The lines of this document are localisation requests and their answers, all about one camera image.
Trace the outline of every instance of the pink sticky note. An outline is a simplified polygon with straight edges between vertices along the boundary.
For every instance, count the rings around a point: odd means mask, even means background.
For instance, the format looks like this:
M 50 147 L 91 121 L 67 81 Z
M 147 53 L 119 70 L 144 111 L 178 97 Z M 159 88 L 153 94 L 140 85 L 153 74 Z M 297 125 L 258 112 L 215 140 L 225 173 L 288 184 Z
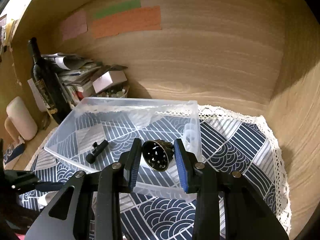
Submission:
M 62 33 L 62 41 L 75 38 L 79 34 L 87 32 L 85 11 L 80 10 L 61 22 L 60 31 Z

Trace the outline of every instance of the metal bolt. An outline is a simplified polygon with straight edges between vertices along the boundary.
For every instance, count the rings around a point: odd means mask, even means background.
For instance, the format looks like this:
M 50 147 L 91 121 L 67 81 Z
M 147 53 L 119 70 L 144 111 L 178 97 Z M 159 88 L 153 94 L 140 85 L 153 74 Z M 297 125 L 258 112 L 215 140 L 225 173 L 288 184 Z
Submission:
M 196 163 L 195 164 L 195 167 L 199 170 L 203 169 L 204 168 L 204 163 Z
M 113 163 L 112 165 L 111 165 L 111 167 L 113 168 L 113 169 L 119 169 L 119 168 L 121 168 L 121 163 Z
M 232 174 L 232 176 L 234 176 L 235 178 L 240 178 L 240 177 L 241 177 L 241 172 L 239 172 L 239 171 L 233 171 L 231 174 Z
M 81 178 L 81 177 L 83 177 L 84 176 L 84 171 L 77 171 L 76 173 L 75 173 L 75 176 L 76 176 L 76 178 Z

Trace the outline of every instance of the transparent plastic box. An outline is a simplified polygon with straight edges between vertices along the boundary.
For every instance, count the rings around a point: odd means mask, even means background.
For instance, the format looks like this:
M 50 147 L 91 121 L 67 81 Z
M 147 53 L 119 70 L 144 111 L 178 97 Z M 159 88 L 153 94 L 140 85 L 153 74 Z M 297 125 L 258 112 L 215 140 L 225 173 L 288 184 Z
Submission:
M 133 140 L 181 138 L 187 151 L 201 161 L 201 136 L 196 101 L 173 101 L 133 98 L 84 98 L 59 125 L 44 149 L 73 170 L 97 172 L 116 162 L 129 151 Z M 94 164 L 85 157 L 93 152 L 92 144 L 104 139 L 108 147 Z M 166 171 L 155 171 L 141 157 L 134 192 L 169 199 L 191 201 L 180 187 L 175 159 Z

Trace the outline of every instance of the black cylindrical object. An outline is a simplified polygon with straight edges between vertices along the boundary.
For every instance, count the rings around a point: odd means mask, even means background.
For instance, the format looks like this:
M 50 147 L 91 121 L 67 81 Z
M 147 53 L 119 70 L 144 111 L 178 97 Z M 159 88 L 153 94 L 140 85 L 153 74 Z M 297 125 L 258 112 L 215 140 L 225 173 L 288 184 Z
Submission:
M 49 113 L 60 124 L 71 112 L 71 108 L 63 96 L 58 78 L 52 69 L 52 63 L 41 57 L 35 37 L 29 40 L 28 48 L 34 62 L 31 77 Z
M 160 139 L 146 141 L 142 145 L 142 155 L 150 168 L 165 171 L 173 159 L 173 144 Z
M 103 140 L 99 145 L 95 142 L 92 146 L 94 147 L 93 153 L 89 153 L 85 160 L 93 164 L 96 161 L 97 156 L 102 153 L 102 151 L 108 146 L 109 142 L 107 140 Z

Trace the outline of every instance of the cardboard box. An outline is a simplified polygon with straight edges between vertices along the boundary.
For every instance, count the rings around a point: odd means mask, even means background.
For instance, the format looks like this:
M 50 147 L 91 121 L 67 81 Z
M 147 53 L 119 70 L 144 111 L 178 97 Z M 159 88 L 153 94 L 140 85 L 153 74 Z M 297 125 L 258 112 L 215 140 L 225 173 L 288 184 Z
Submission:
M 99 93 L 109 87 L 120 84 L 127 81 L 127 78 L 122 70 L 118 71 L 108 71 L 104 73 L 101 77 L 97 78 L 92 82 L 94 90 Z

